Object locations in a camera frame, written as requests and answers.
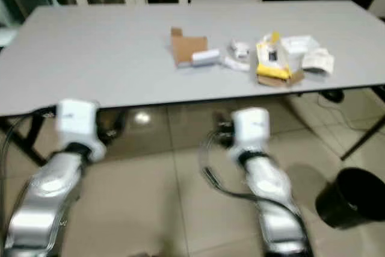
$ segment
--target table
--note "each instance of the table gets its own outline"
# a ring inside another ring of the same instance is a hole
[[[311,34],[335,56],[334,73],[275,88],[257,84],[254,69],[177,69],[172,26],[222,50],[232,38],[256,43],[272,30]],[[384,39],[385,25],[350,1],[40,7],[0,55],[0,116],[63,98],[129,108],[381,85]]]

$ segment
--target beige floor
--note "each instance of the beige floor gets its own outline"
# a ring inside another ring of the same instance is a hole
[[[385,180],[385,135],[377,134],[346,162],[339,155],[384,112],[370,90],[346,92],[342,105],[317,94],[300,98],[259,98],[241,101],[132,110],[127,130],[108,149],[105,161],[88,168],[81,199],[73,207],[63,256],[125,257],[158,252],[172,237],[180,255],[193,257],[262,256],[254,207],[213,191],[198,173],[197,145],[212,128],[212,113],[249,106],[266,107],[273,136],[270,151],[292,180],[294,195],[306,218],[318,257],[383,256],[385,223],[347,231],[325,225],[314,200],[327,181],[343,167],[357,166]],[[146,125],[136,113],[151,116]],[[55,149],[52,121],[45,124],[37,148]],[[228,187],[243,189],[239,170],[225,151],[211,154]],[[36,167],[15,147],[8,159],[7,208]]]

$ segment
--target table top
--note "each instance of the table top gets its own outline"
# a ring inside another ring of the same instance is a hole
[[[254,44],[273,30],[310,34],[335,56],[334,73],[277,88],[258,84],[254,68],[177,69],[172,26],[222,51],[231,39]],[[385,84],[384,53],[385,25],[350,1],[40,7],[0,54],[0,116],[63,98],[134,107],[367,87]]]

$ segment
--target black table leg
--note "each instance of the black table leg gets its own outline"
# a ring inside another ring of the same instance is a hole
[[[378,130],[385,125],[385,115],[371,127],[365,135],[363,135],[342,157],[341,160],[345,161],[352,153],[354,153],[360,146],[362,146],[368,139],[370,139]]]
[[[12,140],[21,149],[26,153],[31,160],[37,164],[39,167],[46,164],[46,160],[33,148],[33,144],[36,141],[39,130],[43,125],[43,118],[40,116],[34,116],[32,118],[31,129],[26,138],[20,135],[19,132],[14,132]],[[0,129],[6,134],[9,129],[12,127],[12,124],[5,118],[0,118]]]

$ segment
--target trash can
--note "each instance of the trash can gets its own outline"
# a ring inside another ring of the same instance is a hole
[[[385,184],[358,168],[343,169],[316,199],[316,210],[333,228],[347,229],[385,220]]]

